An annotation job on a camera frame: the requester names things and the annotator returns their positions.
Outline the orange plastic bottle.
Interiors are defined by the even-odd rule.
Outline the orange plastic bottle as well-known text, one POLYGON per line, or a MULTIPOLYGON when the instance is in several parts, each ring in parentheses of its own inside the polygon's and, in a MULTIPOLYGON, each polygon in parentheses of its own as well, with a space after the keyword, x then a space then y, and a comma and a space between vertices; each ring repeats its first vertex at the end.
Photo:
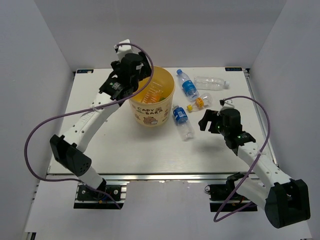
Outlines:
POLYGON ((153 104, 160 102, 162 94, 160 92, 148 92, 146 95, 146 103, 153 104))

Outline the clear bottle white label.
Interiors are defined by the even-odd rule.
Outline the clear bottle white label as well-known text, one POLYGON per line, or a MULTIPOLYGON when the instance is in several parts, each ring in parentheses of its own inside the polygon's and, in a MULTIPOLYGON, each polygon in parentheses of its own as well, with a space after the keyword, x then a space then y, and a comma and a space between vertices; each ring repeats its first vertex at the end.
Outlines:
POLYGON ((157 82, 150 82, 146 88, 146 93, 141 99, 143 104, 154 104, 160 101, 163 93, 163 86, 157 82))

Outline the right blue corner sticker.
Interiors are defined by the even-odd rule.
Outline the right blue corner sticker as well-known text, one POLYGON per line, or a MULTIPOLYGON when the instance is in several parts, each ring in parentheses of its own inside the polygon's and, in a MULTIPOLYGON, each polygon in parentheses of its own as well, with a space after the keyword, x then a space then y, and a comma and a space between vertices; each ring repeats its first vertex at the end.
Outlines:
POLYGON ((226 72, 242 72, 243 69, 241 67, 225 67, 226 72))

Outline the aluminium table front rail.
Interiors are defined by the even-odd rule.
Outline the aluminium table front rail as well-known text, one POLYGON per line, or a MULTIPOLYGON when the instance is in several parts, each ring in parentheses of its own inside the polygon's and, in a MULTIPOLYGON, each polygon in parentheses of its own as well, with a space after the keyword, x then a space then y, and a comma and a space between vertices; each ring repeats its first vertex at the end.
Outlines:
POLYGON ((200 174, 101 174, 107 181, 225 180, 235 172, 200 174))

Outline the clear plastic bottle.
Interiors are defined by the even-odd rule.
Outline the clear plastic bottle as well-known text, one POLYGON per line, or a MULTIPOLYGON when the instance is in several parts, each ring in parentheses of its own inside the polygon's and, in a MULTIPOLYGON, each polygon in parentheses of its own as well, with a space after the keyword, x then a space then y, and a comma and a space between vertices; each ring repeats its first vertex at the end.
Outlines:
POLYGON ((199 90, 222 91, 230 88, 230 83, 218 77, 196 76, 194 85, 199 90))

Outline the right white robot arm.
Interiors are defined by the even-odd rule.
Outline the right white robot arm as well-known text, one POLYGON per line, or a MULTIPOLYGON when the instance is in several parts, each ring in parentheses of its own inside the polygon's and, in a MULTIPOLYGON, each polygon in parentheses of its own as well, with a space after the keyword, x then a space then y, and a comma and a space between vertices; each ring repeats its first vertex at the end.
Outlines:
POLYGON ((226 202, 240 196, 248 199, 264 210, 271 225, 277 229, 310 219, 307 184, 301 179, 294 180, 262 153, 255 138, 243 130, 237 109, 208 109, 198 125, 201 131, 222 135, 226 146, 262 182, 258 184, 243 173, 229 176, 225 187, 226 202))

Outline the small bottle yellow cap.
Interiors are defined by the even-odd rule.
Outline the small bottle yellow cap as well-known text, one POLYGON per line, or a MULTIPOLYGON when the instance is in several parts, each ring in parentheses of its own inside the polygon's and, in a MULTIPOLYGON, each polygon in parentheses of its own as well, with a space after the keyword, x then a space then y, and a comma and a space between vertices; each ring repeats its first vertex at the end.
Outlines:
POLYGON ((213 98, 210 93, 204 93, 200 97, 196 98, 193 104, 189 104, 186 109, 188 112, 197 112, 208 108, 212 105, 213 98))

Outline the blue label bottle white cap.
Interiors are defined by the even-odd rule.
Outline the blue label bottle white cap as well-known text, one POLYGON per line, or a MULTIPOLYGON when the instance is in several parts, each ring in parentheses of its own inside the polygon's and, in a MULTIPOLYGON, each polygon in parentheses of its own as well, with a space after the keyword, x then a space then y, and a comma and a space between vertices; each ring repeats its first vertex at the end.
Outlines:
POLYGON ((185 110, 178 104, 174 104, 172 107, 172 113, 178 133, 182 140, 188 141, 193 139, 195 137, 195 132, 185 110))

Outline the blue corner sticker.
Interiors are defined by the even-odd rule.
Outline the blue corner sticker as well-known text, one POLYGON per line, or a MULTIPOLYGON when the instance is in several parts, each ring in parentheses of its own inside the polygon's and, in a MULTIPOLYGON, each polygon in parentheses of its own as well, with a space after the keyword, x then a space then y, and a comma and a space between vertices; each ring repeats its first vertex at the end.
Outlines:
POLYGON ((76 74, 92 74, 93 72, 93 69, 78 69, 76 74))
POLYGON ((242 72, 243 69, 241 67, 225 67, 226 72, 242 72))

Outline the yellow capybara plastic bin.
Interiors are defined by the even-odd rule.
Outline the yellow capybara plastic bin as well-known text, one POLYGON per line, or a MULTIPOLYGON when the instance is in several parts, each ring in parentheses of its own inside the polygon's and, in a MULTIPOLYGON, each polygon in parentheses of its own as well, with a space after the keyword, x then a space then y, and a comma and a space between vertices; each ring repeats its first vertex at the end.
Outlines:
POLYGON ((156 66, 152 79, 143 79, 139 83, 140 93, 129 99, 136 121, 146 127, 158 127, 165 123, 171 113, 175 86, 173 76, 164 68, 156 66), (165 100, 150 104, 141 103, 150 82, 162 85, 163 93, 161 96, 165 97, 165 100))

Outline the blue label water bottle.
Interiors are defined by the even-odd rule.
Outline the blue label water bottle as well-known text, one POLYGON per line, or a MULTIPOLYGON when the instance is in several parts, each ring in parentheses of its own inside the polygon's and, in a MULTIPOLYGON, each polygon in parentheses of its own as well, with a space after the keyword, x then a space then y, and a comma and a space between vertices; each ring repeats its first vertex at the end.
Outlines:
POLYGON ((190 79, 190 77, 186 73, 184 73, 181 69, 178 69, 176 71, 176 73, 178 76, 179 85, 181 86, 187 99, 190 102, 195 101, 200 96, 200 94, 199 94, 196 86, 194 85, 194 83, 190 79))

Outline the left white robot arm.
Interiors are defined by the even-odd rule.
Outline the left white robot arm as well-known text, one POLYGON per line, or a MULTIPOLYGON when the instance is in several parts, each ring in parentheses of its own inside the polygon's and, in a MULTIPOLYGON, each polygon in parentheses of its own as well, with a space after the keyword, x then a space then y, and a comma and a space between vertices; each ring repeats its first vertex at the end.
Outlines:
POLYGON ((96 200, 105 196, 107 183, 84 152, 100 127, 138 90, 139 82, 152 73, 142 51, 126 52, 121 60, 113 61, 111 67, 112 72, 99 88, 90 110, 64 134, 53 135, 49 141, 55 160, 82 181, 96 200))

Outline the left blue corner sticker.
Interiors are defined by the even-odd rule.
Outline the left blue corner sticker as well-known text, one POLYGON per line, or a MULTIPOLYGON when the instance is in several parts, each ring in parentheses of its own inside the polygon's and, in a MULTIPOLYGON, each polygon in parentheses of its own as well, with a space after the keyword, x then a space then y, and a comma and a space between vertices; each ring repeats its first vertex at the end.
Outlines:
POLYGON ((76 74, 92 74, 93 72, 93 69, 78 69, 76 74))

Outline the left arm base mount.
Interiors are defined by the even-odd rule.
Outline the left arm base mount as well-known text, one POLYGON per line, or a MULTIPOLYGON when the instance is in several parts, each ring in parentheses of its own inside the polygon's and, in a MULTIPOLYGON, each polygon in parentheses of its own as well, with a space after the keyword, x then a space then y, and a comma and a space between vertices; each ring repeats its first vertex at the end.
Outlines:
POLYGON ((125 181, 108 181, 105 192, 99 193, 87 188, 84 184, 78 184, 73 208, 83 210, 120 210, 126 199, 127 184, 125 181))

